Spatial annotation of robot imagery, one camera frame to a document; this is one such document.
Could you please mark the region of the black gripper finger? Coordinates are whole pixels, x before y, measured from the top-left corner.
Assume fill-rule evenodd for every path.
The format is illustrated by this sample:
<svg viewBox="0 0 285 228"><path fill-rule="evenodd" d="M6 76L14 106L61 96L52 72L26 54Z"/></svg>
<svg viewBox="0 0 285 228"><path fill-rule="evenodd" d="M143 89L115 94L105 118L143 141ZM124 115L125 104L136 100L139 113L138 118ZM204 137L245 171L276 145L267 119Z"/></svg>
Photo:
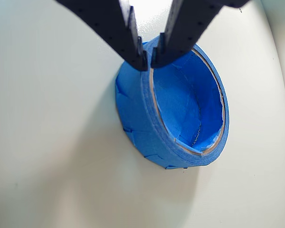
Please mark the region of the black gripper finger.
<svg viewBox="0 0 285 228"><path fill-rule="evenodd" d="M152 53L152 68L164 67L195 45L222 7L240 8L246 0L174 0L165 31Z"/></svg>
<svg viewBox="0 0 285 228"><path fill-rule="evenodd" d="M139 71L148 70L133 6L127 0L59 0Z"/></svg>

